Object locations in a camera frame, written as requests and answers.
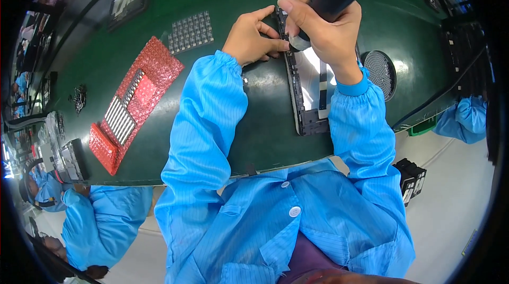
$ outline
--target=round mesh tray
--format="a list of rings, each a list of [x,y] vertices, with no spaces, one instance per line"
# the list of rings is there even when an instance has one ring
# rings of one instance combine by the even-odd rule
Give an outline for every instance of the round mesh tray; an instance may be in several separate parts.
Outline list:
[[[381,51],[368,52],[364,66],[370,71],[369,80],[382,89],[385,101],[390,100],[396,90],[396,71],[389,57]]]

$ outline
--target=finger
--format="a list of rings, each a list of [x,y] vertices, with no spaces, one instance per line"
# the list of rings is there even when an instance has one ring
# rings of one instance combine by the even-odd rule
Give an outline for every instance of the finger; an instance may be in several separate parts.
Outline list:
[[[346,7],[340,14],[339,18],[333,23],[334,25],[341,25],[347,22],[356,22],[360,24],[362,18],[362,8],[357,1],[353,1]]]
[[[276,52],[276,51],[270,51],[267,54],[269,54],[273,58],[278,58],[279,57],[279,52]]]
[[[293,22],[293,20],[288,17],[286,22],[286,27],[284,28],[284,32],[288,33],[290,36],[294,37],[300,32],[300,28]]]
[[[265,39],[267,52],[289,51],[289,42],[281,39]]]
[[[279,39],[279,33],[276,32],[273,28],[263,23],[262,21],[258,21],[256,24],[256,28],[259,32],[266,34],[272,39]]]
[[[251,12],[251,14],[258,20],[262,21],[266,16],[274,12],[274,5],[264,7],[263,9]]]
[[[288,13],[288,17],[304,30],[308,36],[317,35],[325,20],[304,2],[297,0],[277,0],[277,4]]]

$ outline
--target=green container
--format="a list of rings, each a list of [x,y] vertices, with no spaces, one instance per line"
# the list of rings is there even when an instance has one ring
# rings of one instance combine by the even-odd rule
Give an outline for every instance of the green container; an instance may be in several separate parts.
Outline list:
[[[431,129],[436,127],[437,121],[438,121],[438,117],[433,116],[430,119],[428,119],[427,121],[424,121],[422,123],[418,123],[414,127],[407,129],[408,136],[414,137],[414,136],[419,136],[419,135],[422,135],[422,134],[426,134]]]

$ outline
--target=white button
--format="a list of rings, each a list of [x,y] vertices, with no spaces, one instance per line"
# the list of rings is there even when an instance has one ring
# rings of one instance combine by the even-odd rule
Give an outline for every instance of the white button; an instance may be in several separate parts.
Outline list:
[[[295,218],[300,213],[300,207],[293,207],[289,210],[289,216],[292,218]]]

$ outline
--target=purple shirt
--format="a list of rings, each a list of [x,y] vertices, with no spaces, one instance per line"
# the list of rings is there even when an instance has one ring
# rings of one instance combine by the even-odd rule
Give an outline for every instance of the purple shirt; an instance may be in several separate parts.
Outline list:
[[[315,270],[341,269],[348,271],[347,267],[340,266],[327,257],[315,244],[308,240],[301,231],[297,234],[297,242],[292,257],[288,263],[289,271],[284,272],[277,284],[291,284],[302,275]]]

